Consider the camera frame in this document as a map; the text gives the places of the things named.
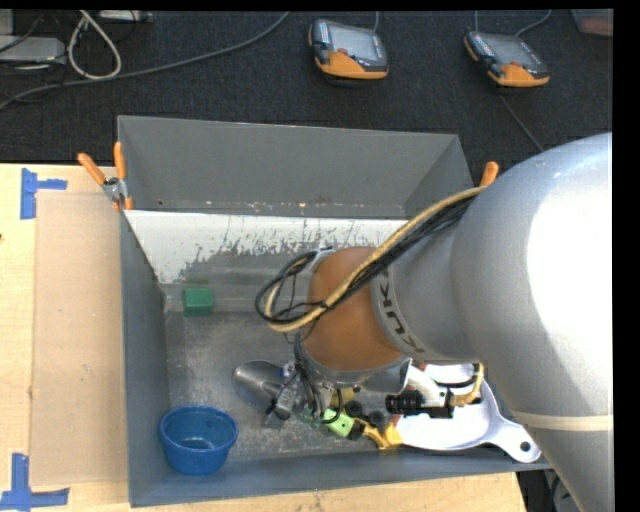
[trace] blue tape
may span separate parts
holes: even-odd
[[[66,505],[69,488],[51,492],[31,492],[29,487],[29,457],[21,453],[11,456],[11,490],[0,496],[0,510],[29,512],[32,507]]]
[[[38,181],[38,175],[26,167],[22,168],[22,191],[20,201],[20,218],[33,219],[36,216],[36,192],[42,188],[66,190],[65,180],[48,179]]]

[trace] white cable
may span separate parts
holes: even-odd
[[[171,64],[164,64],[162,66],[157,66],[157,67],[154,67],[154,68],[141,69],[140,71],[131,71],[129,73],[123,73],[123,74],[120,74],[118,76],[108,76],[108,77],[105,77],[105,78],[101,78],[99,80],[98,79],[96,79],[96,80],[71,80],[69,82],[64,82],[64,83],[59,83],[59,84],[48,84],[48,85],[43,85],[41,87],[35,87],[33,89],[29,89],[27,91],[23,91],[23,92],[21,92],[19,94],[16,94],[15,96],[9,97],[9,99],[7,99],[7,100],[3,101],[2,103],[0,103],[0,112],[2,110],[4,110],[5,108],[7,108],[12,103],[17,103],[17,102],[27,103],[28,100],[25,100],[24,98],[26,98],[28,96],[31,96],[32,94],[38,94],[38,93],[45,92],[45,91],[50,91],[50,90],[53,90],[53,89],[60,89],[62,87],[64,87],[65,89],[68,89],[69,87],[75,87],[75,86],[80,86],[80,85],[90,85],[90,84],[96,84],[96,83],[100,83],[100,82],[109,82],[111,80],[123,80],[125,78],[137,78],[137,77],[140,77],[140,76],[147,76],[147,75],[151,75],[153,73],[160,73],[160,72],[163,72],[163,71],[169,71],[170,69],[175,69],[175,68],[179,68],[181,66],[186,66],[186,65],[189,65],[189,64],[193,64],[195,62],[200,62],[200,61],[203,61],[203,60],[206,60],[206,59],[210,59],[212,57],[217,57],[219,55],[225,55],[227,53],[230,53],[230,52],[233,52],[233,51],[236,51],[236,50],[241,50],[243,48],[246,48],[247,46],[252,45],[256,41],[259,41],[260,39],[263,39],[267,35],[269,35],[271,32],[273,32],[276,28],[278,28],[282,24],[282,22],[287,18],[287,16],[289,16],[289,14],[290,14],[290,11],[285,12],[282,16],[280,16],[280,18],[278,18],[278,20],[273,25],[271,25],[266,30],[262,31],[257,36],[253,36],[250,39],[247,39],[246,41],[243,41],[242,43],[234,44],[232,46],[227,46],[226,48],[223,48],[221,50],[214,50],[212,52],[204,53],[202,55],[197,55],[196,57],[191,57],[189,59],[180,60],[178,62],[172,62]]]
[[[80,13],[82,14],[82,18],[80,19],[80,21],[78,21],[76,28],[73,30],[73,34],[71,34],[71,39],[69,40],[69,44],[67,45],[67,53],[69,55],[69,62],[71,63],[71,66],[73,67],[73,69],[76,70],[76,72],[79,75],[81,75],[84,78],[88,78],[90,80],[101,80],[104,78],[112,78],[118,75],[118,73],[120,73],[120,70],[122,69],[122,59],[120,58],[120,53],[118,52],[116,45],[113,43],[111,38],[105,33],[105,31],[102,30],[102,27],[89,15],[87,11],[80,9]],[[87,73],[84,69],[78,66],[73,56],[73,51],[76,46],[76,43],[78,42],[78,36],[80,35],[80,32],[87,30],[89,28],[89,25],[92,25],[93,28],[96,29],[96,32],[98,32],[98,34],[100,34],[102,39],[104,39],[105,42],[109,45],[109,48],[111,48],[111,51],[113,52],[113,55],[116,59],[115,69],[107,75],[92,75],[90,73]]]

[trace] electronic device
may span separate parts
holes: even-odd
[[[0,9],[0,62],[28,69],[66,64],[65,45],[54,37],[15,35],[13,9]]]
[[[103,9],[98,12],[98,16],[105,20],[124,21],[124,22],[152,22],[153,13],[151,11],[124,10],[116,11],[112,9]]]
[[[469,31],[464,45],[489,78],[504,87],[537,87],[551,78],[547,65],[517,36]]]
[[[389,73],[387,52],[373,30],[318,19],[309,28],[309,46],[325,78],[336,83],[367,83]]]

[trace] orange device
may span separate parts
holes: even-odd
[[[469,31],[464,36],[467,51],[503,87],[537,87],[551,78],[547,65],[517,36]]]
[[[387,52],[378,34],[326,19],[309,28],[309,46],[325,78],[336,83],[364,83],[389,73]]]

